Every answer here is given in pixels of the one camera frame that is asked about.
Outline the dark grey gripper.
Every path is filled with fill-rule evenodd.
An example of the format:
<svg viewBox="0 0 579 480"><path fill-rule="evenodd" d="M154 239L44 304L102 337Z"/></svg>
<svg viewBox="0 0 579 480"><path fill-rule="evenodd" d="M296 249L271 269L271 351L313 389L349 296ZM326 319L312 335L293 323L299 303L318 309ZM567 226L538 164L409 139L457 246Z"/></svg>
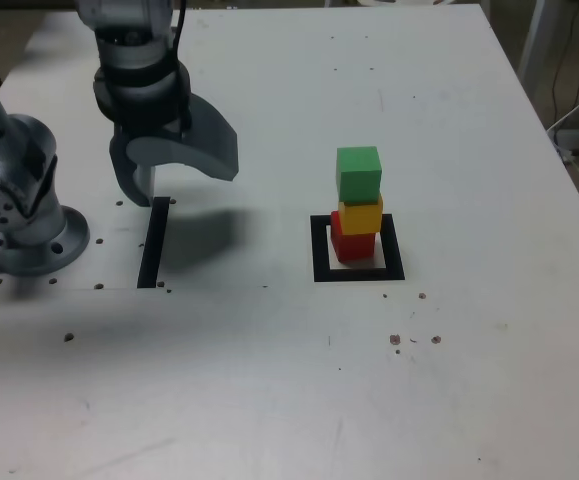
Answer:
<svg viewBox="0 0 579 480"><path fill-rule="evenodd" d="M223 181L233 181L238 174L235 130L198 95L191 95L189 107L192 122L184 134L179 121L114 124L109 144L112 166L122 192L137 206L152 205L156 166L182 164Z"/></svg>

